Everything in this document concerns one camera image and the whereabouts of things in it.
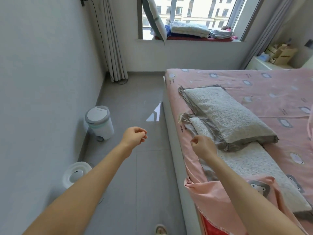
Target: white nightstand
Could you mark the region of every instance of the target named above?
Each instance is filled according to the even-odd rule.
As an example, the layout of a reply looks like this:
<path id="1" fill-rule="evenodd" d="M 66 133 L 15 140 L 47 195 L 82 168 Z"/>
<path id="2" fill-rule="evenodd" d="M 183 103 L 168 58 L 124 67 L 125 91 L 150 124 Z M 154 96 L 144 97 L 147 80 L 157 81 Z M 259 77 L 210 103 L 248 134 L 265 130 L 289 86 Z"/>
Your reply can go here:
<path id="1" fill-rule="evenodd" d="M 282 69 L 292 69 L 292 67 L 288 65 L 274 65 L 269 62 L 263 62 L 262 60 L 258 59 L 257 57 L 253 57 L 249 62 L 248 66 L 246 67 L 247 70 L 282 70 Z"/>

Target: headboard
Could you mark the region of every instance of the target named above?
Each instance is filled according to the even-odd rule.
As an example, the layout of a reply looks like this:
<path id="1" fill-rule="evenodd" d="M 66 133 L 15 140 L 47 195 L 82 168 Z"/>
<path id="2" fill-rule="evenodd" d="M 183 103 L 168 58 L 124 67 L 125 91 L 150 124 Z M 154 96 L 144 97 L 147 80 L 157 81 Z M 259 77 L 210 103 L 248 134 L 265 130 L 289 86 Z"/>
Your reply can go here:
<path id="1" fill-rule="evenodd" d="M 302 67 L 313 69 L 313 56 Z"/>

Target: pink blanket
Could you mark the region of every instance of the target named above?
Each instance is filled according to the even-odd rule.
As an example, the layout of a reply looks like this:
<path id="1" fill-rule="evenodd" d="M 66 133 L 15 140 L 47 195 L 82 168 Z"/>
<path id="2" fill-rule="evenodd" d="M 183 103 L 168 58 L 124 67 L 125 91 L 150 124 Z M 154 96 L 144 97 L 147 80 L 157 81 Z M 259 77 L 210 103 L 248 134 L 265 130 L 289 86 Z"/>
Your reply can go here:
<path id="1" fill-rule="evenodd" d="M 189 178 L 186 188 L 201 211 L 212 225 L 226 233 L 243 235 L 245 228 L 234 211 L 228 196 L 219 182 L 208 182 L 201 164 L 190 146 L 191 135 L 182 127 L 180 116 L 191 113 L 178 93 L 178 87 L 195 88 L 219 84 L 238 102 L 250 109 L 278 135 L 277 144 L 265 145 L 265 149 L 303 196 L 313 203 L 313 70 L 292 69 L 278 71 L 253 70 L 188 70 L 169 69 L 166 84 L 172 113 L 185 159 Z M 279 191 L 275 181 L 266 180 Z M 298 223 L 284 206 L 279 193 L 268 199 L 292 221 Z M 313 235 L 313 225 L 300 221 L 307 233 Z"/>

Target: person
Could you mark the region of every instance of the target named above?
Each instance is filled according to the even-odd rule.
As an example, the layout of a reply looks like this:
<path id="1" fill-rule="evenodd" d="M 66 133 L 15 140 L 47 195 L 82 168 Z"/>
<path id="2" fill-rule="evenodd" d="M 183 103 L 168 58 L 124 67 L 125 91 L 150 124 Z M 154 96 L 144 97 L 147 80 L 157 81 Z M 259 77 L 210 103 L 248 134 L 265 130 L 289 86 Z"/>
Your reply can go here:
<path id="1" fill-rule="evenodd" d="M 128 128 L 121 142 L 94 169 L 55 199 L 23 235 L 82 234 L 120 165 L 146 139 L 146 130 Z M 250 235 L 303 235 L 300 228 L 217 156 L 210 138 L 196 135 L 191 146 L 218 176 Z M 155 234 L 167 235 L 166 228 L 157 225 Z"/>

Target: foot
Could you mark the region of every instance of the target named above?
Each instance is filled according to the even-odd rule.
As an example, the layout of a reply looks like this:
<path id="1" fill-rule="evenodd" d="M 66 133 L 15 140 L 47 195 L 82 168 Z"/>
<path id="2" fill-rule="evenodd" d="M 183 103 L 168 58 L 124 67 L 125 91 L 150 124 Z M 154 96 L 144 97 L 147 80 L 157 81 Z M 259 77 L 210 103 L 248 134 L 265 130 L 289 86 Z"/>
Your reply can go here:
<path id="1" fill-rule="evenodd" d="M 156 235 L 167 235 L 166 228 L 163 224 L 158 224 L 156 226 Z"/>

